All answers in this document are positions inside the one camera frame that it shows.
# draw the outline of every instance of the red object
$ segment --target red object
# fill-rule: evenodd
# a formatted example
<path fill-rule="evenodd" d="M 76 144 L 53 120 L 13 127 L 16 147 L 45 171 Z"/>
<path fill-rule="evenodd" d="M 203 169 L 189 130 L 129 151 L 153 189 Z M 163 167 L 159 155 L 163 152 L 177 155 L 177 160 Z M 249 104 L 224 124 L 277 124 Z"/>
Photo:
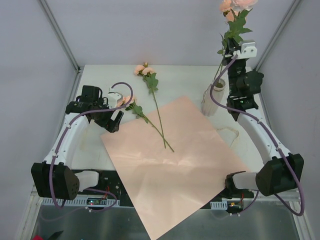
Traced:
<path fill-rule="evenodd" d="M 44 240 L 42 237 L 36 235 L 34 238 L 32 238 L 32 240 Z"/>

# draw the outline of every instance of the wire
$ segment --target wire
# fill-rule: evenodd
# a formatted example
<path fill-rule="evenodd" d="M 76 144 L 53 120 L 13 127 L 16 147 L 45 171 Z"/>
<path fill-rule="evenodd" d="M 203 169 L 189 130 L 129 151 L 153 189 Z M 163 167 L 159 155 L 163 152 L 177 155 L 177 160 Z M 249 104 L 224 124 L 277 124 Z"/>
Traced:
<path fill-rule="evenodd" d="M 234 202 L 234 204 L 241 204 L 241 206 L 244 206 L 244 203 L 243 203 L 244 198 L 245 198 L 245 195 L 241 193 L 240 201 L 236 201 Z"/>
<path fill-rule="evenodd" d="M 107 192 L 109 192 L 109 190 L 110 190 L 110 188 L 109 188 L 109 186 L 106 186 L 106 189 L 105 189 Z M 106 193 L 102 198 L 101 198 L 101 200 L 105 200 L 106 198 L 107 198 L 107 196 L 108 196 L 108 193 Z"/>
<path fill-rule="evenodd" d="M 99 192 L 99 193 L 109 194 L 109 195 L 111 195 L 111 196 L 114 198 L 114 200 L 115 200 L 114 203 L 111 204 L 110 206 L 107 206 L 107 207 L 105 207 L 105 208 L 103 208 L 103 209 L 100 209 L 100 210 L 90 209 L 89 212 L 94 212 L 94 213 L 104 212 L 104 211 L 109 210 L 110 208 L 112 208 L 114 205 L 117 204 L 117 197 L 116 197 L 113 193 L 111 193 L 111 192 L 102 191 L 102 190 L 98 190 L 98 189 L 92 189 L 92 188 L 87 188 L 87 189 L 85 189 L 85 190 L 87 190 L 87 191 L 92 191 L 92 192 Z M 66 213 L 65 215 L 62 215 L 62 216 L 59 216 L 59 217 L 56 217 L 56 218 L 52 218 L 52 219 L 48 219 L 48 218 L 45 218 L 45 217 L 43 216 L 43 210 L 44 210 L 44 209 L 42 208 L 42 210 L 40 211 L 40 218 L 41 218 L 43 221 L 45 221 L 45 222 L 54 222 L 54 221 L 57 221 L 57 220 L 59 220 L 59 219 L 62 219 L 62 218 L 66 217 L 66 216 L 68 216 L 68 215 L 70 215 L 70 214 L 72 214 L 72 213 L 74 213 L 74 212 L 76 212 L 76 211 L 78 211 L 78 210 L 81 210 L 81 209 L 87 209 L 87 207 L 83 207 L 83 206 L 77 207 L 77 208 L 73 209 L 72 211 Z"/>
<path fill-rule="evenodd" d="M 55 161 L 56 161 L 56 158 L 58 156 L 58 152 L 59 152 L 59 149 L 61 147 L 61 144 L 68 132 L 68 130 L 71 128 L 71 125 L 78 119 L 80 118 L 81 116 L 84 116 L 84 115 L 87 115 L 87 114 L 93 114 L 93 113 L 104 113 L 104 112 L 111 112 L 111 111 L 115 111 L 115 110 L 118 110 L 118 109 L 122 109 L 122 108 L 125 108 L 128 104 L 130 104 L 132 98 L 134 97 L 134 91 L 132 89 L 132 87 L 126 83 L 126 82 L 117 82 L 115 83 L 112 88 L 114 88 L 115 86 L 117 85 L 126 85 L 129 89 L 130 89 L 130 92 L 131 92 L 131 95 L 130 95 L 130 99 L 122 106 L 118 106 L 118 107 L 115 107 L 115 108 L 109 108 L 109 109 L 100 109 L 100 110 L 89 110 L 89 111 L 85 111 L 83 113 L 80 113 L 79 115 L 75 116 L 68 124 L 68 126 L 64 129 L 60 139 L 59 139 L 59 142 L 57 143 L 56 145 L 56 148 L 55 148 L 55 151 L 54 151 L 54 154 L 52 156 L 52 160 L 51 160 L 51 164 L 50 164 L 50 169 L 49 169 L 49 187 L 50 187 L 50 193 L 51 193 L 51 198 L 52 198 L 52 201 L 53 201 L 53 204 L 56 208 L 58 209 L 62 209 L 66 203 L 66 200 L 63 201 L 62 205 L 59 206 L 58 205 L 58 202 L 57 202 L 57 199 L 56 199 L 56 195 L 55 195 L 55 191 L 54 191 L 54 184 L 53 184 L 53 170 L 54 170 L 54 165 L 55 165 Z"/>
<path fill-rule="evenodd" d="M 271 141 L 273 142 L 274 146 L 276 147 L 277 151 L 279 152 L 280 156 L 283 158 L 284 162 L 285 162 L 285 165 L 287 166 L 287 168 L 289 169 L 294 181 L 295 181 L 295 184 L 297 185 L 297 188 L 298 188 L 298 191 L 299 191 L 299 194 L 300 194 L 300 204 L 301 204 L 301 209 L 300 209 L 300 212 L 295 212 L 289 205 L 287 205 L 285 203 L 285 201 L 280 197 L 278 196 L 277 194 L 275 194 L 275 196 L 284 204 L 284 206 L 286 208 L 288 208 L 290 210 L 290 212 L 292 212 L 294 215 L 296 216 L 302 216 L 305 212 L 305 195 L 304 195 L 304 191 L 302 189 L 302 185 L 295 173 L 295 171 L 292 169 L 292 167 L 290 166 L 290 163 L 288 162 L 287 160 L 287 157 L 285 156 L 284 152 L 281 150 L 281 148 L 279 148 L 279 145 L 278 145 L 278 142 L 276 141 L 276 139 L 274 138 L 273 134 L 270 132 L 270 130 L 268 129 L 268 127 L 263 123 L 261 122 L 256 116 L 248 113 L 248 112 L 245 112 L 245 111 L 241 111 L 241 110 L 238 110 L 238 109 L 235 109 L 235 108 L 232 108 L 232 107 L 229 107 L 229 106 L 225 106 L 225 105 L 222 105 L 220 104 L 219 102 L 217 102 L 213 96 L 213 90 L 214 90 L 214 86 L 216 84 L 217 81 L 220 80 L 220 78 L 223 76 L 223 74 L 225 74 L 225 72 L 230 68 L 230 66 L 237 60 L 238 58 L 238 55 L 235 55 L 233 57 L 233 59 L 229 62 L 229 64 L 222 70 L 222 72 L 219 74 L 219 76 L 214 80 L 213 84 L 211 85 L 211 88 L 210 88 L 210 97 L 212 99 L 212 101 L 217 104 L 219 107 L 222 107 L 224 109 L 227 109 L 227 110 L 230 110 L 230 111 L 234 111 L 234 112 L 237 112 L 237 113 L 241 113 L 241 114 L 244 114 L 244 115 L 247 115 L 249 117 L 251 117 L 252 119 L 254 119 L 258 124 L 261 125 L 261 127 L 265 130 L 265 132 L 268 134 L 269 138 L 271 139 Z"/>
<path fill-rule="evenodd" d="M 256 191 L 256 195 L 255 195 L 254 199 L 252 200 L 252 202 L 249 204 L 249 206 L 247 206 L 245 209 L 243 209 L 241 211 L 241 213 L 243 213 L 244 211 L 247 211 L 256 202 L 258 195 L 259 195 L 259 191 Z"/>

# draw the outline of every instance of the flower in vase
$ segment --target flower in vase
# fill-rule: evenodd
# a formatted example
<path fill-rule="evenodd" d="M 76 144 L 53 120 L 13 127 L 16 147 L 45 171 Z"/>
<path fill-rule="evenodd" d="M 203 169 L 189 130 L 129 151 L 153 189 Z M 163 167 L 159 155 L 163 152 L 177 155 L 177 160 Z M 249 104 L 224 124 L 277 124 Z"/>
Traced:
<path fill-rule="evenodd" d="M 238 11 L 234 11 L 234 14 L 236 16 L 238 16 L 239 12 Z M 226 15 L 225 15 L 225 18 L 227 21 L 231 21 L 231 22 L 234 22 L 235 21 L 235 16 L 234 14 L 232 13 L 232 11 L 229 11 Z"/>
<path fill-rule="evenodd" d="M 220 4 L 220 11 L 222 13 L 228 12 L 231 10 L 231 0 L 224 0 L 221 4 Z"/>
<path fill-rule="evenodd" d="M 234 11 L 251 10 L 258 0 L 231 0 L 231 8 Z"/>

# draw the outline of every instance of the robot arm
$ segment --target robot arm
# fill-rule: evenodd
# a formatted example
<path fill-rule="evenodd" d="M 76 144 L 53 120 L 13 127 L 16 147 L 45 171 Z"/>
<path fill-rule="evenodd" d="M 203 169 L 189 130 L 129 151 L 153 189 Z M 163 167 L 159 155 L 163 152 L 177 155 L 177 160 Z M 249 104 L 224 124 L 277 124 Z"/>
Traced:
<path fill-rule="evenodd" d="M 254 94 L 261 91 L 263 74 L 256 71 L 246 72 L 247 59 L 257 55 L 256 43 L 254 41 L 244 41 L 239 45 L 234 39 L 229 39 L 225 55 L 226 62 L 229 63 L 235 55 L 238 57 L 228 69 L 230 92 L 227 98 L 227 106 L 255 116 L 258 121 L 247 114 L 228 111 L 249 134 L 261 155 L 264 167 L 259 172 L 229 174 L 225 185 L 231 192 L 251 189 L 259 190 L 265 196 L 295 189 L 297 184 L 278 152 L 278 148 L 283 151 L 298 180 L 301 178 L 304 160 L 300 154 L 291 154 L 266 124 L 264 126 L 268 133 L 260 124 L 265 120 L 258 110 Z M 269 134 L 274 138 L 278 147 L 275 146 Z"/>
<path fill-rule="evenodd" d="M 114 111 L 108 111 L 80 116 L 73 122 L 72 126 L 70 126 L 70 122 L 77 115 L 90 110 L 113 109 L 123 100 L 123 96 L 112 88 L 109 89 L 107 97 L 102 97 L 102 94 L 103 92 L 100 88 L 85 85 L 82 87 L 81 96 L 78 96 L 76 101 L 70 102 L 66 107 L 63 127 L 52 149 L 42 163 L 34 163 L 31 169 L 34 184 L 40 197 L 51 198 L 49 187 L 50 164 L 66 127 L 69 127 L 69 131 L 65 134 L 60 145 L 52 174 L 56 198 L 73 200 L 78 192 L 98 184 L 99 174 L 96 171 L 84 170 L 79 173 L 73 173 L 71 165 L 75 151 L 82 134 L 91 120 L 94 120 L 95 123 L 109 132 L 114 133 L 119 130 L 119 124 L 124 113 L 119 111 L 115 120 L 111 119 Z"/>

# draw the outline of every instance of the artificial rose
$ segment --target artificial rose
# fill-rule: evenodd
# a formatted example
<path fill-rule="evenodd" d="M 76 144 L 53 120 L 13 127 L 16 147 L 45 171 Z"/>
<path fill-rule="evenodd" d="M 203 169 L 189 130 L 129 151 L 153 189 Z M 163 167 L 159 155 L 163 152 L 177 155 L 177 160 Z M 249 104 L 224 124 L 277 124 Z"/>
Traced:
<path fill-rule="evenodd" d="M 231 8 L 234 11 L 250 10 L 258 0 L 231 0 Z"/>
<path fill-rule="evenodd" d="M 123 97 L 122 101 L 118 102 L 116 106 L 117 106 L 117 107 L 120 107 L 120 106 L 126 104 L 126 103 L 130 100 L 130 97 L 131 97 L 131 96 L 125 96 L 125 97 Z M 129 106 L 130 104 L 132 104 L 134 101 L 137 101 L 137 98 L 136 98 L 135 96 L 133 96 L 132 100 L 127 104 L 127 106 Z"/>
<path fill-rule="evenodd" d="M 231 10 L 231 0 L 224 0 L 220 4 L 220 11 L 224 13 L 230 10 Z"/>
<path fill-rule="evenodd" d="M 134 69 L 134 75 L 137 76 L 144 69 L 145 69 L 145 66 L 143 66 L 143 65 L 136 66 L 135 69 Z"/>
<path fill-rule="evenodd" d="M 147 75 L 148 73 L 153 74 L 155 73 L 155 70 L 152 67 L 146 67 L 142 71 L 142 75 Z"/>

